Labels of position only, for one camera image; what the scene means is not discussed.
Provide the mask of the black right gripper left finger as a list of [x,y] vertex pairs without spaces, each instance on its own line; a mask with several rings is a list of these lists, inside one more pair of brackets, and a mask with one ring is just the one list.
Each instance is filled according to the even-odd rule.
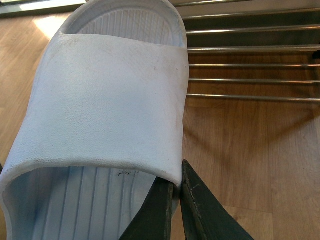
[[173,213],[173,183],[157,177],[121,240],[169,240]]

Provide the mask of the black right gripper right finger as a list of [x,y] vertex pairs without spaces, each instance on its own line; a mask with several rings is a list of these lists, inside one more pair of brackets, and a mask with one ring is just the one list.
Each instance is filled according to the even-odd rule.
[[182,162],[181,212],[187,240],[252,240],[187,160]]

